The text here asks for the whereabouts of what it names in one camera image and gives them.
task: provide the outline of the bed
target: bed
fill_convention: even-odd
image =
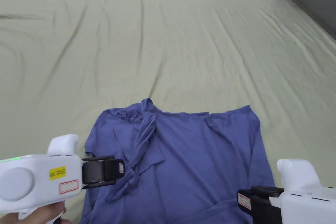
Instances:
[[[280,158],[336,181],[336,41],[292,0],[0,0],[0,157],[45,153],[150,97],[169,112],[250,104]],[[78,223],[84,193],[67,201]]]

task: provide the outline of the wrinkled fabric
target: wrinkled fabric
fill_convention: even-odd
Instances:
[[[85,144],[125,161],[115,185],[86,191],[86,223],[252,223],[237,190],[274,186],[250,106],[226,113],[168,113],[151,99],[105,110]]]

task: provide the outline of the human hand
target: human hand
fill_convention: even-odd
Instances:
[[[64,202],[56,202],[36,209],[23,220],[17,219],[18,213],[6,214],[0,219],[0,224],[45,224],[65,210]],[[61,224],[71,224],[71,221],[62,219]]]

